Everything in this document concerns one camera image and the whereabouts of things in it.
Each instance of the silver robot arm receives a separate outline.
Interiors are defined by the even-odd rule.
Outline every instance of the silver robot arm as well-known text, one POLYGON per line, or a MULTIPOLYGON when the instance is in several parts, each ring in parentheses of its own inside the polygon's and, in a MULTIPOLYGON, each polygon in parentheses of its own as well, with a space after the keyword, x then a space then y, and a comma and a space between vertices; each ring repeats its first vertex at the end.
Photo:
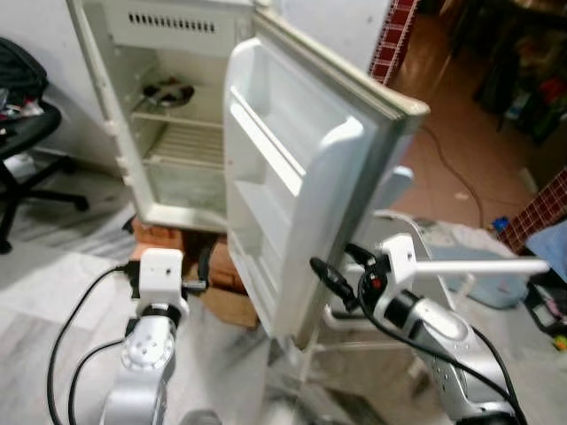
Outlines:
MULTIPOLYGON (((353 244, 346 246, 346 253, 362 266, 357 296, 337 270, 320 259, 311 259, 310 264, 322 282, 342 298, 347 311, 364 303, 381 328, 390 322, 406 339, 454 359, 507 388, 498 361, 472 326, 433 300, 416 296, 411 291, 413 280, 419 275, 432 274, 541 273, 549 269, 545 261, 417 261, 411 236, 403 234, 383 241, 378 256, 353 244)), ((416 354, 429 368, 441 404, 452 421, 459 425, 519 423, 510 403, 485 383, 439 357, 419 350, 416 354)))
POLYGON ((149 249, 140 262, 139 319, 127 336, 101 425, 160 425, 175 369, 175 333, 189 314, 178 250, 149 249))

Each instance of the power cord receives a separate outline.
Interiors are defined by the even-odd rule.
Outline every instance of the power cord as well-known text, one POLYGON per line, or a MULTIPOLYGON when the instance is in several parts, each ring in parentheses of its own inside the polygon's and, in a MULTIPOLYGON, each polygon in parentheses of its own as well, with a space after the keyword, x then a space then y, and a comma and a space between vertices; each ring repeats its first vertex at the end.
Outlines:
MULTIPOLYGON (((358 294, 357 294, 357 298, 358 298, 358 302, 359 305, 362 309, 362 312, 364 313, 364 316, 366 317, 366 319, 368 321, 370 321, 370 323, 372 323, 378 330, 384 332, 386 335, 388 335, 390 338, 393 338, 397 341, 400 341, 401 343, 407 344, 410 347, 420 351, 420 352, 424 352, 426 354, 429 354, 432 357, 435 357, 437 359, 443 360, 446 363, 457 367, 459 369, 461 369, 463 372, 468 373, 469 375, 474 376, 475 378, 477 378, 480 382, 484 383, 485 385, 487 385, 488 387, 490 387, 492 390, 496 391, 502 398, 504 398, 504 400, 506 400, 514 409, 514 412, 516 414, 517 420, 519 425, 528 425, 527 420, 525 419, 524 416, 524 412, 522 412, 522 408, 520 407, 519 403, 517 402, 517 398, 516 398, 516 393, 512 390, 510 393, 506 392, 500 385, 498 385, 496 382, 488 379, 487 377, 485 377, 484 375, 480 374, 479 372, 477 372, 474 369, 471 369, 470 367, 464 365, 463 363, 461 363, 458 360, 455 360, 449 356, 447 356, 446 354, 442 353, 442 352, 437 352, 435 350, 432 350, 429 347, 426 347, 425 345, 421 345, 409 338, 406 338, 403 335, 400 335, 398 332, 392 331, 390 329, 388 329, 386 326, 384 326, 382 323, 380 323, 372 314, 372 312, 370 311, 369 307, 366 305, 366 302, 364 301, 364 299, 361 297, 361 290, 362 290, 362 283, 365 281, 365 279, 361 278, 358 282, 358 294)), ((494 349, 494 347, 490 344, 488 345, 489 349, 494 349)), ((501 362, 501 358, 500 355, 496 358, 496 361, 500 364, 503 365, 503 362, 501 362)), ((506 380, 506 384, 510 385, 511 387, 511 380, 509 379, 509 375, 508 375, 508 379, 506 380)))
POLYGON ((65 336, 65 333, 69 329, 69 326, 71 326, 71 323, 73 322, 79 310, 81 310, 81 307, 84 304, 85 300, 89 297, 93 289, 95 289, 96 286, 101 281, 104 280, 104 278, 106 278, 112 273, 122 272, 126 274, 130 279, 130 281, 132 282, 132 279, 135 279, 139 275, 139 269, 140 269, 139 261, 129 261, 128 263, 123 264, 121 266, 116 266, 114 268, 106 270, 97 279, 95 279, 95 281, 87 288, 87 290, 85 290, 85 292, 82 294, 81 299, 79 300, 79 302, 77 303, 71 314, 69 314, 69 317, 67 318, 66 322, 61 327, 57 339, 55 340, 55 344, 51 349, 50 362, 47 368, 47 407, 49 409, 50 417, 51 417, 51 421, 53 422, 53 425, 64 425, 58 414, 57 405, 55 403, 55 391, 53 389, 53 380, 54 380, 53 378, 55 374, 55 365, 57 362, 57 353, 61 341, 63 340, 63 336, 65 336))
POLYGON ((443 149, 441 148, 441 142, 439 141, 439 138, 437 137, 435 132, 427 126, 421 126, 419 129, 426 133, 430 137, 430 139, 432 139, 433 144, 435 144, 437 155, 439 157, 439 160, 441 161, 441 164, 443 164, 443 166, 449 171, 449 173, 451 173, 459 182, 461 182, 472 195, 472 198, 475 200, 478 209, 478 226, 480 228, 483 228, 485 226, 485 209, 482 206, 482 200, 480 199, 477 191, 461 173, 453 168, 447 158, 445 158, 445 153, 443 153, 443 149))
POLYGON ((67 414, 69 416, 69 424, 70 425, 77 425, 77 421, 74 415, 74 396, 77 388, 77 382, 79 381, 79 375, 81 374, 82 368, 87 364, 87 362, 95 356, 96 354, 102 352, 103 350, 107 350, 109 348, 115 347, 116 345, 120 345, 124 342, 124 338, 117 339, 115 341, 111 341, 110 343, 99 345, 97 348, 91 350, 88 354, 86 354, 79 365, 73 372, 73 379, 71 380, 71 388, 69 389, 69 399, 67 401, 67 414))
POLYGON ((506 368, 506 365, 504 364, 504 360, 502 360, 502 357, 498 353, 498 351, 496 350, 496 347, 494 347, 493 343, 491 343, 490 340, 482 332, 480 332, 477 328, 475 328, 473 326, 472 330, 480 338, 480 340, 483 343, 485 343, 485 345, 488 347, 488 350, 490 350, 490 352, 493 354, 494 358, 496 359, 496 363, 498 363, 498 366, 500 366, 500 369, 502 369, 502 374, 504 375, 504 381, 506 382, 506 388, 508 389, 508 394, 516 402, 518 402, 517 396, 516 396, 516 391, 514 390, 514 384, 512 383, 512 379, 510 378, 510 375, 508 373, 508 369, 506 368))

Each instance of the refrigerator door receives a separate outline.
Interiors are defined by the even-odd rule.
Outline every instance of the refrigerator door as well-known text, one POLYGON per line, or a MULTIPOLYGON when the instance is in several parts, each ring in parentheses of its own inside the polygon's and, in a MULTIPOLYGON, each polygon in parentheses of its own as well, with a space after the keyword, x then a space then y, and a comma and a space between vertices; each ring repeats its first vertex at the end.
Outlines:
POLYGON ((229 252, 271 336, 305 345, 338 265, 427 105, 378 85, 270 12, 232 52, 223 119, 229 252))

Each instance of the black bag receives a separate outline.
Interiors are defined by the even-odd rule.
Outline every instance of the black bag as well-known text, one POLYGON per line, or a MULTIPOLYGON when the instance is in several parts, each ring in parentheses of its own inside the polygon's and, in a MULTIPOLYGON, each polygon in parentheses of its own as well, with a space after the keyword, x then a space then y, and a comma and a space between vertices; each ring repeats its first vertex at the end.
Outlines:
POLYGON ((22 106, 27 98, 41 100, 47 73, 18 44, 0 37, 0 89, 8 89, 8 104, 22 106))

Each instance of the white refrigerator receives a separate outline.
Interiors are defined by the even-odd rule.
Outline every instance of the white refrigerator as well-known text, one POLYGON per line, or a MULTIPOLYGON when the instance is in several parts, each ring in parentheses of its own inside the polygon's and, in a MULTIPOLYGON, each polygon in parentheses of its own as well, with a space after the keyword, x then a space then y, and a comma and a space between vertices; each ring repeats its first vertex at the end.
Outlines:
POLYGON ((68 1, 140 219, 226 233, 265 330, 305 342, 309 258, 364 233, 427 105, 249 1, 68 1), (169 77, 193 98, 148 103, 169 77))

